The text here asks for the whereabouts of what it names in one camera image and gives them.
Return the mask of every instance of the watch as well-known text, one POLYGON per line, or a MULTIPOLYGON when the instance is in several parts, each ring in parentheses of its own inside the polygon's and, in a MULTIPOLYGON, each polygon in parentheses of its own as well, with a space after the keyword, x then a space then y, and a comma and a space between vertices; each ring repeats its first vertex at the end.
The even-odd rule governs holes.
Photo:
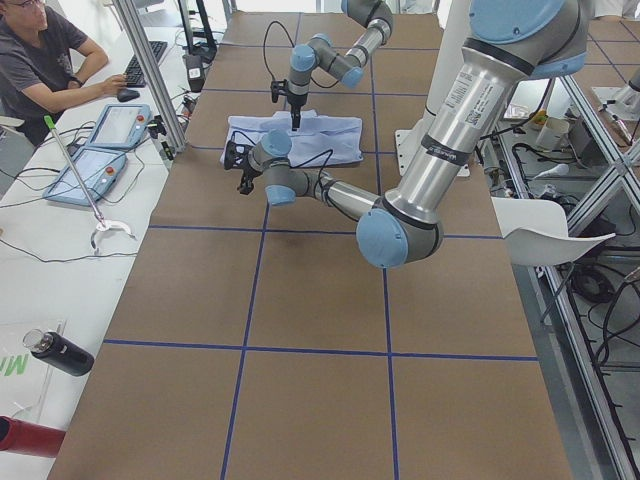
POLYGON ((83 82, 83 81, 81 81, 78 77, 76 77, 76 76, 74 76, 74 75, 71 75, 71 76, 69 77, 69 81, 70 81, 70 82, 76 82, 76 83, 77 83, 78 85, 80 85, 81 87, 84 85, 84 82, 83 82))

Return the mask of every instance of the red cylinder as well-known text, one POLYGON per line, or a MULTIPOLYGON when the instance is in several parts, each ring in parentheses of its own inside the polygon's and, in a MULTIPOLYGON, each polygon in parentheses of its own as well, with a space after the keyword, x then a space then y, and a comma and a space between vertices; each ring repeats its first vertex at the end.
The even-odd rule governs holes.
POLYGON ((53 458, 66 432, 0 416, 0 451, 53 458))

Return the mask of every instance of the robotic arm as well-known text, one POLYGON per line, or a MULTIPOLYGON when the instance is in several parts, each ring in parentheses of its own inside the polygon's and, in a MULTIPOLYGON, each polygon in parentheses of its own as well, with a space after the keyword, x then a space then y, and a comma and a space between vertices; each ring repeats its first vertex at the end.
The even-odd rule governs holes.
POLYGON ((308 43, 294 47, 289 79, 271 83, 271 101, 277 103, 282 95, 291 105, 292 130, 300 128, 300 110, 307 103, 311 74, 316 68, 354 88, 362 79, 362 67, 391 37, 393 15, 383 1, 342 0, 342 11, 367 29, 347 54, 341 56, 329 37, 319 33, 308 43))
MULTIPOLYGON (((309 196, 357 219, 360 251, 377 267, 426 258, 442 242, 437 207, 480 137, 519 81, 582 67, 591 17, 591 0, 473 0, 462 69, 400 184, 382 196, 324 172, 291 169, 291 140, 283 131, 265 135, 242 156, 243 178, 264 173, 267 200, 274 207, 309 196)), ((227 166, 238 158, 230 158, 227 166)))

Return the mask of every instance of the black keyboard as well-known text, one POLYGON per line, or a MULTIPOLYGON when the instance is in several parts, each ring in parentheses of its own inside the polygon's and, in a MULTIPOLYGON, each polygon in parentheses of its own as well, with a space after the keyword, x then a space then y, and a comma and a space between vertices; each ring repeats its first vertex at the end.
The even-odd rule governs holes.
MULTIPOLYGON (((149 44, 151 45, 153 55, 156 57, 156 62, 160 62, 162 54, 167 49, 167 42, 151 40, 149 44)), ((129 65, 127 65, 124 74, 127 77, 127 87, 129 88, 142 88, 147 84, 144 79, 144 74, 142 73, 142 68, 140 68, 140 64, 135 55, 131 57, 131 61, 129 65)))

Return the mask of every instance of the black bottle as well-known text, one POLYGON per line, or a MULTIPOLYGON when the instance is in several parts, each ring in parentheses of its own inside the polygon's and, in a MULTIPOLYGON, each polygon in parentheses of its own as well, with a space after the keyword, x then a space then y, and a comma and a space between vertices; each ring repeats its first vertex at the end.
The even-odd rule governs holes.
POLYGON ((71 343, 56 332, 42 332, 38 329, 28 332, 22 343, 31 350, 31 355, 67 372, 80 377, 91 370, 93 356, 71 343))

